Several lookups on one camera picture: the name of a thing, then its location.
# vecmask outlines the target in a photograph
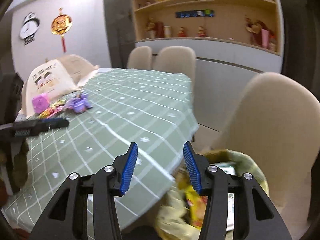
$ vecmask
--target red tassel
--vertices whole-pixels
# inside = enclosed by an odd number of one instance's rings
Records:
[[[66,53],[67,52],[67,48],[66,48],[66,43],[64,41],[64,37],[63,36],[61,36],[61,41],[62,41],[63,52]]]

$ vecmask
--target green checkered tablecloth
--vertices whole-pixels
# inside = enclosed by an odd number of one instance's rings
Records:
[[[198,129],[191,88],[191,80],[181,73],[115,69],[91,79],[84,90],[92,109],[65,112],[68,129],[29,140],[28,181],[9,199],[6,215],[30,231],[70,173],[96,173],[125,154],[134,141],[139,155],[130,189],[115,198],[120,228],[130,225],[170,188],[183,144]],[[88,235],[94,238],[92,195],[87,213]]]

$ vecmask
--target canvas bag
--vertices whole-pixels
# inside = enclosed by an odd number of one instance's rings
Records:
[[[95,76],[99,69],[99,66],[94,66],[83,57],[74,54],[58,57],[57,60],[63,64],[78,87],[83,86]]]
[[[27,117],[35,114],[32,99],[42,93],[47,93],[51,102],[63,95],[80,90],[68,71],[59,60],[50,60],[35,68],[23,87],[25,98],[22,98],[22,113]]]

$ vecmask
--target shelf board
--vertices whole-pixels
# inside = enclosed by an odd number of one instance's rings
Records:
[[[265,10],[276,10],[276,2],[270,0],[165,0],[156,2],[135,10],[136,13],[147,13],[166,7],[172,7],[184,3],[215,3],[215,4],[233,4],[248,7],[263,8]]]
[[[136,42],[143,42],[143,41],[160,41],[160,40],[203,40],[203,41],[220,41],[220,42],[227,42],[227,43],[232,43],[232,44],[238,44],[238,45],[242,45],[242,46],[247,46],[250,48],[254,48],[254,49],[260,49],[260,50],[264,50],[268,53],[272,53],[275,55],[280,56],[280,53],[278,52],[274,52],[271,51],[269,49],[265,49],[265,48],[261,48],[255,45],[251,45],[251,44],[247,44],[247,43],[243,43],[243,42],[238,42],[238,41],[229,41],[229,40],[222,40],[222,39],[217,39],[217,38],[211,38],[211,37],[185,37],[185,38],[180,38],[180,37],[171,37],[171,38],[159,38],[159,39],[146,39],[146,40],[140,40],[140,41],[136,41]]]

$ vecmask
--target metal screw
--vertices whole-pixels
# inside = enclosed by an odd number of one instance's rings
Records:
[[[211,172],[216,172],[218,170],[218,168],[216,166],[214,166],[214,165],[210,165],[208,167],[208,170],[211,171]]]
[[[252,179],[252,175],[250,173],[245,173],[244,178],[245,179]]]
[[[76,174],[76,173],[72,173],[69,176],[69,179],[76,179],[76,178],[78,178],[78,174]]]
[[[105,172],[111,172],[111,171],[113,171],[113,169],[114,168],[111,165],[104,167]]]

